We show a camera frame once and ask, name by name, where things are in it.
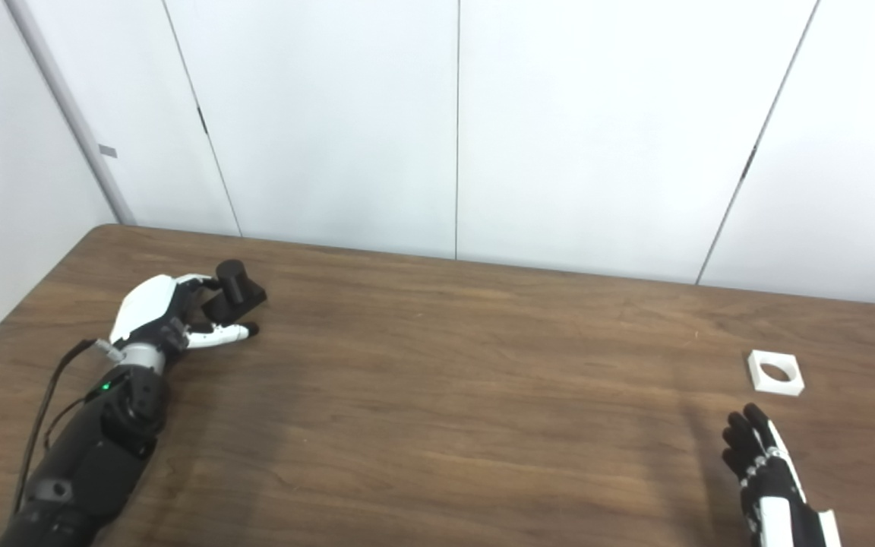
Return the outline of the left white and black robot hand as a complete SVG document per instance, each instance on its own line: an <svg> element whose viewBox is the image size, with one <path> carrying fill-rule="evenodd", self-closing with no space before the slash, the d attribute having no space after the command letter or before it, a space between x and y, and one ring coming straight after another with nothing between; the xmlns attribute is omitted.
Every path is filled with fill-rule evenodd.
<svg viewBox="0 0 875 547"><path fill-rule="evenodd" d="M264 288L243 274L233 280L160 274L125 296L109 343L122 362L142 346L170 359L189 349L229 345L257 335L258 326L243 317L265 301Z"/></svg>

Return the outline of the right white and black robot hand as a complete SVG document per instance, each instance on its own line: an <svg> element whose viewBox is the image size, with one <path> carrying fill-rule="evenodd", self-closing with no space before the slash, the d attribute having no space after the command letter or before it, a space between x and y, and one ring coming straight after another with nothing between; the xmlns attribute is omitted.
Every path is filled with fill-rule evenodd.
<svg viewBox="0 0 875 547"><path fill-rule="evenodd" d="M739 485L751 546L839 546L836 513L809 505L775 423L756 404L729 413L722 461Z"/></svg>

